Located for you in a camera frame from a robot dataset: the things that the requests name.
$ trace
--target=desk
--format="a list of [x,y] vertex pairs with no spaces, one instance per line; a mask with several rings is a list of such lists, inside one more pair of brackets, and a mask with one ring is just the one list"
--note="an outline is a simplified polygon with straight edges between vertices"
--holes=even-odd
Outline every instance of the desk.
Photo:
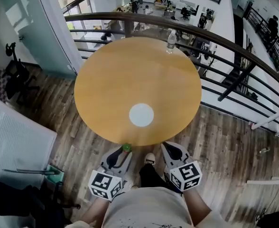
[[125,38],[94,52],[81,68],[74,96],[83,121],[114,143],[160,143],[182,131],[201,101],[195,66],[164,41]]
[[174,16],[175,15],[175,11],[173,11],[173,10],[165,10],[164,11],[164,17],[165,18],[168,18],[168,19],[170,19],[172,16]]
[[167,8],[167,5],[165,5],[165,4],[154,3],[154,6],[156,9],[161,9],[161,10],[165,10]]

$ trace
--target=white shirt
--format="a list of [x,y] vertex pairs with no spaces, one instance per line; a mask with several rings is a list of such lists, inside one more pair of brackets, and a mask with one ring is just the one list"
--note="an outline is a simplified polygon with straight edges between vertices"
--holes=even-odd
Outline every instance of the white shirt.
[[[139,188],[114,198],[102,224],[103,228],[193,228],[184,199],[166,188]],[[197,228],[228,228],[216,212],[211,212]],[[78,221],[66,228],[91,228]]]
[[149,14],[153,13],[153,10],[151,8],[148,8],[148,9],[145,9],[144,13],[146,15],[149,15]]
[[210,19],[208,19],[206,21],[204,29],[210,31],[211,26],[212,26],[212,21]]

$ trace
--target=black pants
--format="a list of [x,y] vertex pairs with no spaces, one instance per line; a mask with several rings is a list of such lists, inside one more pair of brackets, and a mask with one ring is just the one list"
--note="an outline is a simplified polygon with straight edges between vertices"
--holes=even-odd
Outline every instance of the black pants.
[[155,171],[153,165],[146,164],[139,171],[142,188],[163,187],[171,191],[182,193],[172,182],[166,183]]
[[261,228],[279,227],[279,212],[265,215],[258,221],[257,226]]

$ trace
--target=white radiator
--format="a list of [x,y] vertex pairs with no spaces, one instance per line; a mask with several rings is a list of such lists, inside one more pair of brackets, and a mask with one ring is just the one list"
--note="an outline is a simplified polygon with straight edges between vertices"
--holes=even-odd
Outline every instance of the white radiator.
[[40,174],[19,174],[2,169],[43,170],[56,133],[26,118],[0,101],[0,181],[22,189],[40,187]]

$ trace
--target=office chair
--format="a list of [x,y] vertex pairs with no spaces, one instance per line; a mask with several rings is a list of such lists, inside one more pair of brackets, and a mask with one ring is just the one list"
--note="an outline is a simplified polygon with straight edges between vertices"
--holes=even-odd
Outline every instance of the office chair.
[[58,189],[62,184],[56,184],[53,198],[50,199],[36,187],[27,186],[18,190],[0,182],[0,216],[27,217],[31,214],[36,228],[64,228],[71,221],[65,217],[63,208],[80,209],[80,205],[63,205],[57,202]]
[[183,15],[182,19],[189,20],[188,17],[191,15],[191,12],[184,7],[181,11],[181,14]]
[[8,80],[6,87],[5,87],[8,99],[11,99],[15,95],[15,93],[19,92],[16,102],[19,105],[23,105],[23,102],[20,101],[20,98],[23,97],[23,100],[25,102],[28,90],[39,91],[40,87],[39,86],[29,86],[31,81],[33,79],[36,79],[36,77],[32,76],[29,79],[29,76],[30,76],[29,71],[26,69],[26,67],[24,67],[22,65],[20,59],[17,61],[16,54],[15,54],[15,46],[16,46],[15,42],[13,42],[10,46],[7,44],[6,45],[6,54],[9,57],[13,54],[14,64],[16,67],[16,73],[12,74],[10,71],[6,70],[2,76],[4,77],[5,75],[9,75],[11,77]]

